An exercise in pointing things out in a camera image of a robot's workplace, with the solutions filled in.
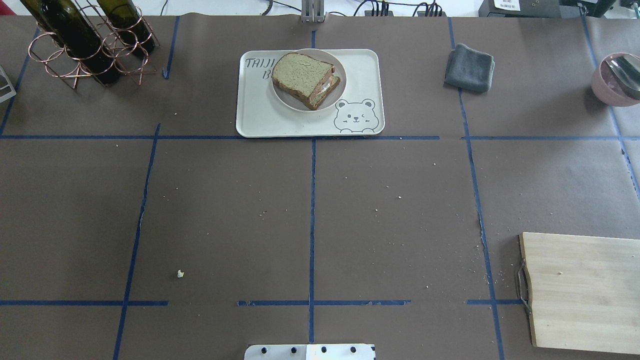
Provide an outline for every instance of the black box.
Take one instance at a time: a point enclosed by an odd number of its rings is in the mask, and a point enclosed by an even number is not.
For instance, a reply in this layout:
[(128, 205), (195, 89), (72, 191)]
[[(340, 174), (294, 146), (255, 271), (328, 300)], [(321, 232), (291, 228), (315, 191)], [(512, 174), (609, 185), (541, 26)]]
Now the black box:
[(497, 8), (493, 1), (482, 2), (479, 17), (561, 17), (558, 0), (513, 0), (519, 1), (519, 12)]

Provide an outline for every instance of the white floor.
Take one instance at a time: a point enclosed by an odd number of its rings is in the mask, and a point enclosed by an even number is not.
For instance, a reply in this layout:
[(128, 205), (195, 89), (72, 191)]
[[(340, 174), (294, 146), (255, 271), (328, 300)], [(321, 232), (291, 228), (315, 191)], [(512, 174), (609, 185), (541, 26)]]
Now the white floor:
[[(301, 0), (277, 0), (291, 6), (300, 8)], [(418, 0), (392, 0), (397, 3), (419, 4)], [(160, 15), (165, 0), (134, 0), (143, 14)], [(482, 0), (438, 0), (438, 4), (447, 13), (448, 16), (455, 17), (475, 17)], [(27, 10), (23, 7), (19, 0), (4, 0), (18, 15), (28, 15)], [(163, 15), (182, 15), (185, 13), (196, 12), (207, 15), (260, 15), (266, 10), (269, 2), (267, 0), (168, 0)], [(342, 12), (346, 15), (353, 15), (354, 11), (360, 4), (360, 0), (325, 0), (324, 7), (326, 12)], [(370, 10), (371, 4), (364, 4), (358, 11), (358, 15), (364, 15), (364, 10)], [(395, 16), (411, 16), (415, 10), (415, 6), (390, 5), (389, 10), (393, 11)], [(270, 11), (270, 15), (282, 15), (286, 13), (298, 13), (293, 9), (279, 4), (274, 4)], [(608, 18), (628, 18), (635, 19), (632, 10), (620, 8), (616, 6), (606, 15)]]

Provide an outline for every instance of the wooden cutting board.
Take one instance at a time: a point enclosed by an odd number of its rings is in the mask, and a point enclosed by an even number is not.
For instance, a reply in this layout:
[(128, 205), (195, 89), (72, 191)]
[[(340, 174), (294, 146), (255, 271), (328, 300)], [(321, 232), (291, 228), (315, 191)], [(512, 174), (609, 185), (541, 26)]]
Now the wooden cutting board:
[(640, 240), (522, 233), (534, 346), (640, 354)]

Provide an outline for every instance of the red object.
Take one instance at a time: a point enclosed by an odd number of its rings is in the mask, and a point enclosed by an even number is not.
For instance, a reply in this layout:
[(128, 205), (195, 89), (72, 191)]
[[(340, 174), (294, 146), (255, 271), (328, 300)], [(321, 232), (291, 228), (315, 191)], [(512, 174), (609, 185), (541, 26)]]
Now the red object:
[(4, 1), (0, 0), (0, 15), (15, 15), (15, 12)]

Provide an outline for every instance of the round plate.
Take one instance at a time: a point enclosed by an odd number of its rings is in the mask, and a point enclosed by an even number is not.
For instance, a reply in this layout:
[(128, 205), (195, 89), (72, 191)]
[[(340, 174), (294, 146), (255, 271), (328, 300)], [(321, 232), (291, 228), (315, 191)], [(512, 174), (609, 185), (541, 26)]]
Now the round plate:
[(335, 56), (331, 55), (330, 53), (327, 53), (326, 51), (322, 51), (318, 49), (302, 49), (302, 50), (297, 50), (296, 53), (309, 55), (317, 60), (326, 61), (328, 63), (333, 64), (333, 66), (335, 66), (335, 71), (333, 72), (333, 75), (336, 75), (338, 78), (340, 78), (340, 83), (338, 84), (338, 86), (336, 86), (333, 89), (331, 93), (329, 93), (329, 95), (326, 96), (326, 98), (324, 99), (324, 101), (318, 107), (317, 110), (309, 109), (300, 100), (289, 95), (289, 93), (287, 93), (286, 91), (278, 88), (278, 86), (275, 85), (274, 82), (272, 81), (271, 87), (273, 88), (273, 91), (276, 93), (276, 97), (280, 101), (282, 101), (282, 104), (296, 111), (305, 111), (305, 112), (319, 111), (322, 109), (332, 107), (338, 100), (340, 100), (340, 97), (344, 92), (344, 88), (347, 85), (347, 75), (344, 71), (344, 67), (342, 66), (340, 61), (335, 58)]

